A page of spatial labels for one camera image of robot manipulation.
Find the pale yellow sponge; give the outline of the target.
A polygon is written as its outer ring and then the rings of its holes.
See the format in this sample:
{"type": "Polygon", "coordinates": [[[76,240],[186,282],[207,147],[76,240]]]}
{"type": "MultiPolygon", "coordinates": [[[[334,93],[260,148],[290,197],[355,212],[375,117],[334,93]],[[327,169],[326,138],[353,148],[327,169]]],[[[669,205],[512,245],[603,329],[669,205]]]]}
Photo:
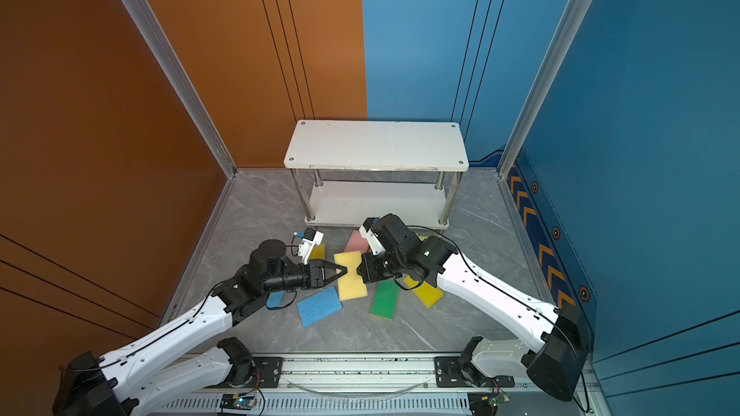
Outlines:
{"type": "Polygon", "coordinates": [[[348,302],[348,300],[356,300],[368,296],[367,287],[362,277],[357,273],[361,263],[361,252],[342,252],[335,254],[335,264],[347,269],[347,273],[336,282],[337,294],[341,302],[348,302]]]}

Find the green sponge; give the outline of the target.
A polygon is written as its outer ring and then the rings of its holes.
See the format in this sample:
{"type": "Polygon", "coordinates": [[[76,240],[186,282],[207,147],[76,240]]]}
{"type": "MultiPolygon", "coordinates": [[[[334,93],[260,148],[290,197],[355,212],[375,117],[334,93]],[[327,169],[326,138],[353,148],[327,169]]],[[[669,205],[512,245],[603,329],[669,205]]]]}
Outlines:
{"type": "Polygon", "coordinates": [[[399,293],[400,288],[393,280],[379,282],[370,314],[374,317],[392,320],[395,315],[399,293]]]}

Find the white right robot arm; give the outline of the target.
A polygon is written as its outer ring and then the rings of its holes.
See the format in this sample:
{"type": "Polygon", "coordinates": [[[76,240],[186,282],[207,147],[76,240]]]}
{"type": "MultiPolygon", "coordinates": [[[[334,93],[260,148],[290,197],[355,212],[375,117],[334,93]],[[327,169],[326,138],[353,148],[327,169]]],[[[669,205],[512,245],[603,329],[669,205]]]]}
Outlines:
{"type": "Polygon", "coordinates": [[[563,402],[574,398],[593,350],[594,335],[581,309],[531,297],[473,263],[450,238],[421,238],[394,214],[368,218],[360,235],[370,251],[357,269],[366,284],[394,281],[418,293],[423,287],[465,300],[516,337],[496,344],[472,338],[458,358],[462,375],[474,386],[499,376],[526,375],[545,394],[563,402]]]}

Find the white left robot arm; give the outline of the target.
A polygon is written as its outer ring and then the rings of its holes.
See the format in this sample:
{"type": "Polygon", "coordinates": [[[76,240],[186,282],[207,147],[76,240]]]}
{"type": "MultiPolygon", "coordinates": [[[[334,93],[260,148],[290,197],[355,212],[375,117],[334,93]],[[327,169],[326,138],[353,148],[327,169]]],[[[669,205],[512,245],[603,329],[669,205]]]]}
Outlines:
{"type": "Polygon", "coordinates": [[[85,352],[71,360],[61,375],[52,412],[148,415],[204,387],[248,384],[254,359],[236,338],[221,340],[201,356],[182,356],[264,308],[270,294],[323,288],[346,273],[346,268],[321,259],[297,264],[285,243],[266,240],[233,277],[217,283],[173,321],[103,356],[85,352]]]}

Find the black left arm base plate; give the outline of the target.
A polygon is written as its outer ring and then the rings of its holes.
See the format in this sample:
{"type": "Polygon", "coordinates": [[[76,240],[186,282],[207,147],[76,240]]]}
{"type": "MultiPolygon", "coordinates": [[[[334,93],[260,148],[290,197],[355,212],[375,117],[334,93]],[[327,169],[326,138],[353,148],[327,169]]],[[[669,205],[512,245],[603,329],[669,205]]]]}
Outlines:
{"type": "Polygon", "coordinates": [[[283,373],[284,359],[280,356],[258,356],[254,358],[254,374],[259,377],[258,384],[251,387],[276,389],[283,373]]]}

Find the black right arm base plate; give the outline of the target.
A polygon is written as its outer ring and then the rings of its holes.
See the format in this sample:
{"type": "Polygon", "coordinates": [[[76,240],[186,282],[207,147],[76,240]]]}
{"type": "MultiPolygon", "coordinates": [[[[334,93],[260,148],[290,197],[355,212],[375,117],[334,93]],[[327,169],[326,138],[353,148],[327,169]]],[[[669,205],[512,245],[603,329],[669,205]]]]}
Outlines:
{"type": "Polygon", "coordinates": [[[513,388],[515,379],[511,376],[466,377],[456,356],[437,356],[433,359],[437,387],[479,387],[513,388]]]}

